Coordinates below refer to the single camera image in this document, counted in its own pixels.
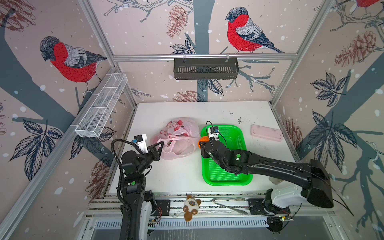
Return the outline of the orange fruit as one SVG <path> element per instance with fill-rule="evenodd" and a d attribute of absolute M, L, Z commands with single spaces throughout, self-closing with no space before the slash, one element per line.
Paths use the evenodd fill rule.
<path fill-rule="evenodd" d="M 209 142 L 209 141 L 210 141 L 210 139 L 209 139 L 208 136 L 203 136 L 203 137 L 201 137 L 200 140 L 198 141 L 198 146 L 199 146 L 199 148 L 202 147 L 202 144 L 205 144 L 205 143 L 207 143 L 207 142 Z"/>

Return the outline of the green plastic basket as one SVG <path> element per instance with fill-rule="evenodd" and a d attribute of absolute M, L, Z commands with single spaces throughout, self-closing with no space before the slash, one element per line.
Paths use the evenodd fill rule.
<path fill-rule="evenodd" d="M 205 126 L 201 131 L 201 137 L 208 136 L 209 128 Z M 211 186 L 246 186 L 252 179 L 252 175 L 242 174 L 240 167 L 235 164 L 240 161 L 240 150 L 247 149 L 243 132 L 233 125 L 216 125 L 219 128 L 219 140 L 227 148 L 226 155 L 220 159 L 202 158 L 202 176 L 204 181 Z"/>

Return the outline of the pink plastic bag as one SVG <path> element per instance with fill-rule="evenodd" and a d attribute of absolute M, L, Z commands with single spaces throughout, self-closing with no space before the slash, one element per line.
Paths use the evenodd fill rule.
<path fill-rule="evenodd" d="M 198 124 L 190 118 L 171 120 L 159 133 L 154 135 L 151 145 L 164 142 L 161 158 L 175 160 L 191 155 L 198 149 L 200 129 Z"/>

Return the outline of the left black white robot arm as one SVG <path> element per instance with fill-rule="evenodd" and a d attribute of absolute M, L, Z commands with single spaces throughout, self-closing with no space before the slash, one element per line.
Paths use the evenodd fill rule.
<path fill-rule="evenodd" d="M 146 240 L 150 215 L 158 209 L 154 193 L 146 190 L 145 170 L 152 168 L 152 163 L 161 159 L 164 142 L 148 147 L 148 152 L 142 152 L 132 142 L 121 140 L 131 145 L 134 151 L 122 155 L 118 199 L 122 203 L 123 220 L 121 225 L 121 240 Z"/>

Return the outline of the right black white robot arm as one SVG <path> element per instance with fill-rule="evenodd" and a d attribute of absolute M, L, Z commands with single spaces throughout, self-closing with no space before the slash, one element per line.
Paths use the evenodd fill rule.
<path fill-rule="evenodd" d="M 270 159 L 245 150 L 230 150 L 217 140 L 199 141 L 201 155 L 211 158 L 228 173 L 235 175 L 263 175 L 287 181 L 302 188 L 299 194 L 271 193 L 271 204 L 286 208 L 306 200 L 313 206 L 331 209 L 334 207 L 330 177 L 325 167 L 316 160 L 306 163 L 290 163 Z"/>

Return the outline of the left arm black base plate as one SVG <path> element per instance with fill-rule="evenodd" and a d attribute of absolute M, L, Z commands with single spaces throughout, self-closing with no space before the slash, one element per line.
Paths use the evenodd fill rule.
<path fill-rule="evenodd" d="M 156 200 L 155 210 L 151 216 L 164 217 L 170 215 L 171 201 L 170 200 Z"/>

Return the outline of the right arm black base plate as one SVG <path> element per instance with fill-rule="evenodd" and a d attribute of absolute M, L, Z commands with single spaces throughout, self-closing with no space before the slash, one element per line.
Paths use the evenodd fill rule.
<path fill-rule="evenodd" d="M 248 199 L 249 210 L 251 215 L 263 215 L 273 217 L 277 215 L 290 215 L 289 207 L 279 208 L 273 204 L 265 204 L 263 199 Z"/>

